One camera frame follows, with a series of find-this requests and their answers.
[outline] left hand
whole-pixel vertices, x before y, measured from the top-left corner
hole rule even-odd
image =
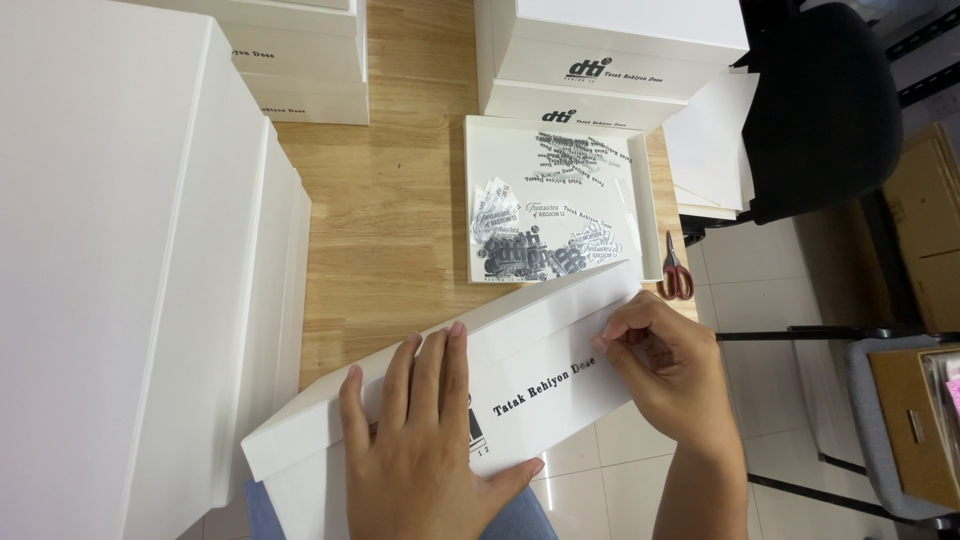
[[[543,468],[533,458],[490,479],[473,474],[467,330],[457,322],[431,333],[415,362],[420,340],[411,334],[387,368],[376,436],[360,403],[359,366],[340,388],[352,540],[475,540]]]

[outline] chair backrest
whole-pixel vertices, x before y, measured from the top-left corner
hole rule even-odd
[[[758,225],[880,187],[900,159],[897,88],[883,48],[845,4],[756,37],[736,65],[760,73],[743,127]]]

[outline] scissors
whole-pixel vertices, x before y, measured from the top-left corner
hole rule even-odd
[[[663,281],[657,283],[660,295],[667,299],[689,300],[693,298],[693,276],[680,264],[677,252],[673,251],[673,238],[666,232],[666,260],[663,261]]]

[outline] stacked white boxes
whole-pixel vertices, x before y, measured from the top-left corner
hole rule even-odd
[[[366,0],[124,0],[217,19],[264,114],[370,124]]]
[[[0,47],[0,537],[176,538],[297,393],[310,200],[208,16],[7,2]]]
[[[480,112],[650,133],[748,50],[737,0],[475,0]]]

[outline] red scissors handle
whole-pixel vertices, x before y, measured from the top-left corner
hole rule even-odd
[[[693,276],[680,264],[663,267],[663,281],[657,283],[657,290],[667,300],[693,298]]]

